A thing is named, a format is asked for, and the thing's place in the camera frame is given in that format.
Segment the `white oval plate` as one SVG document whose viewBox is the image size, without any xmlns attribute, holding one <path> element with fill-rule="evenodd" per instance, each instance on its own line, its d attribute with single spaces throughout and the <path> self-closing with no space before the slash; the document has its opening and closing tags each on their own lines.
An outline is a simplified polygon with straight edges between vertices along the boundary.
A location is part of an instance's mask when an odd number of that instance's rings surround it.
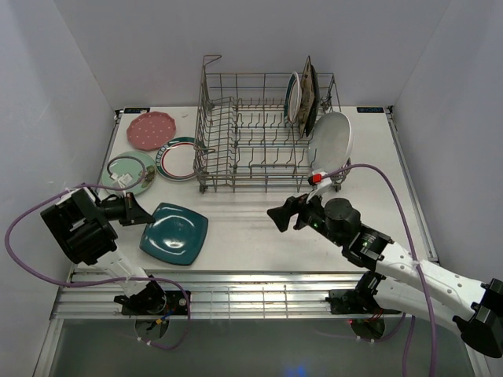
<svg viewBox="0 0 503 377">
<path fill-rule="evenodd" d="M 314 124 L 308 148 L 312 170 L 327 173 L 343 167 L 351 156 L 354 134 L 350 120 L 341 112 L 324 114 Z"/>
</svg>

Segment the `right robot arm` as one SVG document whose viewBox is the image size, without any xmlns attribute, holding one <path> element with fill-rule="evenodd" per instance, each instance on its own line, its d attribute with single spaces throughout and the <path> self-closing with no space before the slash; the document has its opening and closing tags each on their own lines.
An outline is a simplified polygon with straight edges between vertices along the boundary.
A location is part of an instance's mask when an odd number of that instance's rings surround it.
<svg viewBox="0 0 503 377">
<path fill-rule="evenodd" d="M 322 203 L 307 194 L 267 211 L 280 232 L 306 226 L 341 247 L 342 255 L 366 270 L 355 288 L 359 309 L 405 312 L 433 320 L 479 353 L 502 356 L 502 282 L 488 283 L 451 272 L 428 260 L 416 261 L 389 236 L 364 225 L 347 199 Z"/>
</svg>

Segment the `striped rim plate front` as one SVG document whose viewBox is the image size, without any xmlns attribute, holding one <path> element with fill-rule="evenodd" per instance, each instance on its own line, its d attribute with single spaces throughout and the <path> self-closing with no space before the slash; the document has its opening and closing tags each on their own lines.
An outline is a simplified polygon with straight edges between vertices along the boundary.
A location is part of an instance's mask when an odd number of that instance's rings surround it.
<svg viewBox="0 0 503 377">
<path fill-rule="evenodd" d="M 302 100 L 302 89 L 299 74 L 294 71 L 288 81 L 285 94 L 284 120 L 286 124 L 293 124 L 297 120 Z"/>
</svg>

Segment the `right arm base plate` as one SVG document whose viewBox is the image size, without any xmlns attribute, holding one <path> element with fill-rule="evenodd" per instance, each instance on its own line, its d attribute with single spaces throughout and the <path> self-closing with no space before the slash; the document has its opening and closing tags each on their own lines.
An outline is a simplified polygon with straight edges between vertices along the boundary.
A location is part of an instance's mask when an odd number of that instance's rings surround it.
<svg viewBox="0 0 503 377">
<path fill-rule="evenodd" d="M 325 301 L 331 314 L 374 314 L 380 308 L 371 294 L 356 289 L 330 290 Z"/>
</svg>

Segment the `teal square plate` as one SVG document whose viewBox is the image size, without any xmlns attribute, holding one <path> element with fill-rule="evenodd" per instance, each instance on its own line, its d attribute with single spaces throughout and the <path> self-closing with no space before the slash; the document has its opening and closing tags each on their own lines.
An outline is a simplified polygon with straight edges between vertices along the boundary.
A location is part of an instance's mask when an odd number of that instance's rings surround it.
<svg viewBox="0 0 503 377">
<path fill-rule="evenodd" d="M 172 203 L 160 203 L 147 224 L 139 248 L 162 262 L 192 265 L 201 252 L 209 221 L 196 211 Z"/>
</svg>

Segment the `beige floral square plate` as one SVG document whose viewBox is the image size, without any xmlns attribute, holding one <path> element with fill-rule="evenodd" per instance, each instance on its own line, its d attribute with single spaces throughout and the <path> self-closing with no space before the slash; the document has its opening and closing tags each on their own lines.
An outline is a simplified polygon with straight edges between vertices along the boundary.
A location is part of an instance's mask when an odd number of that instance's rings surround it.
<svg viewBox="0 0 503 377">
<path fill-rule="evenodd" d="M 311 59 L 310 56 L 307 57 L 306 63 L 304 65 L 303 74 L 301 78 L 301 89 L 302 89 L 302 100 L 298 113 L 298 125 L 299 132 L 301 136 L 305 136 L 304 128 L 307 122 L 307 117 L 309 113 L 309 107 L 311 105 L 311 101 L 314 99 L 314 95 L 312 94 L 312 83 L 311 83 L 311 73 L 310 73 L 310 64 Z"/>
</svg>

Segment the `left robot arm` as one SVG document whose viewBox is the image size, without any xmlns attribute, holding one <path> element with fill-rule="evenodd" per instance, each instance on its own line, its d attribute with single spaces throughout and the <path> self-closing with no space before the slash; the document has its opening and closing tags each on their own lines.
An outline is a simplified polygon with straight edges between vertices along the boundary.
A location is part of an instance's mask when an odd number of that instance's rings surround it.
<svg viewBox="0 0 503 377">
<path fill-rule="evenodd" d="M 133 193 L 100 199 L 94 190 L 79 188 L 43 210 L 41 218 L 71 262 L 93 266 L 119 279 L 123 294 L 115 297 L 115 302 L 138 314 L 157 314 L 166 309 L 162 287 L 116 244 L 118 234 L 112 221 L 124 227 L 155 222 Z"/>
</svg>

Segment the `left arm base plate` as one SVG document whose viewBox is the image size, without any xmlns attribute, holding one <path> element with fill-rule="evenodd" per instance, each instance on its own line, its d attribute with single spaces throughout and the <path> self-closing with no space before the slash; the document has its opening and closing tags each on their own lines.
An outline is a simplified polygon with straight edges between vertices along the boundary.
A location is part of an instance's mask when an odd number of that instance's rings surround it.
<svg viewBox="0 0 503 377">
<path fill-rule="evenodd" d="M 186 316 L 188 314 L 189 300 L 191 299 L 191 291 L 187 291 L 185 298 L 180 291 L 165 291 L 165 303 L 162 309 L 157 312 L 149 312 L 146 310 L 133 310 L 127 308 L 124 304 L 121 305 L 119 313 L 124 316 L 156 316 L 156 317 L 169 317 L 169 316 Z"/>
</svg>

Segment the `mint green plate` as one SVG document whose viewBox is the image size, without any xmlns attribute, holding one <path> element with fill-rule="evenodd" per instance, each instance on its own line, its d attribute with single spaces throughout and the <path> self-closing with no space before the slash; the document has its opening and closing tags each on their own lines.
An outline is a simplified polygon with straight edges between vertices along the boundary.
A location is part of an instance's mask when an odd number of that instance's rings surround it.
<svg viewBox="0 0 503 377">
<path fill-rule="evenodd" d="M 146 174 L 141 183 L 129 189 L 128 192 L 137 196 L 148 190 L 156 179 L 156 165 L 151 156 L 139 151 L 119 154 L 119 159 L 110 164 L 109 170 L 103 169 L 101 184 L 107 187 L 124 188 L 135 183 L 141 176 L 142 168 L 141 164 L 131 157 L 142 161 Z"/>
</svg>

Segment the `black floral square plate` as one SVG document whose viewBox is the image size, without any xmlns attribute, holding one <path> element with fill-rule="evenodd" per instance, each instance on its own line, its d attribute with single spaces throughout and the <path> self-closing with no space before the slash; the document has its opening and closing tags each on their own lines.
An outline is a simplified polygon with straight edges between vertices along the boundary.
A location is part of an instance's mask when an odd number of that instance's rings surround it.
<svg viewBox="0 0 503 377">
<path fill-rule="evenodd" d="M 319 102 L 320 102 L 318 74 L 312 64 L 310 64 L 310 73 L 311 73 L 311 83 L 312 83 L 312 94 L 314 95 L 314 99 L 311 101 L 311 105 L 309 107 L 309 113 L 308 113 L 308 117 L 307 117 L 307 122 L 306 122 L 306 125 L 304 128 L 304 133 L 305 133 L 306 137 L 308 137 L 312 134 L 312 130 L 314 128 L 314 124 L 316 123 L 316 118 L 318 116 L 318 106 L 319 106 Z"/>
</svg>

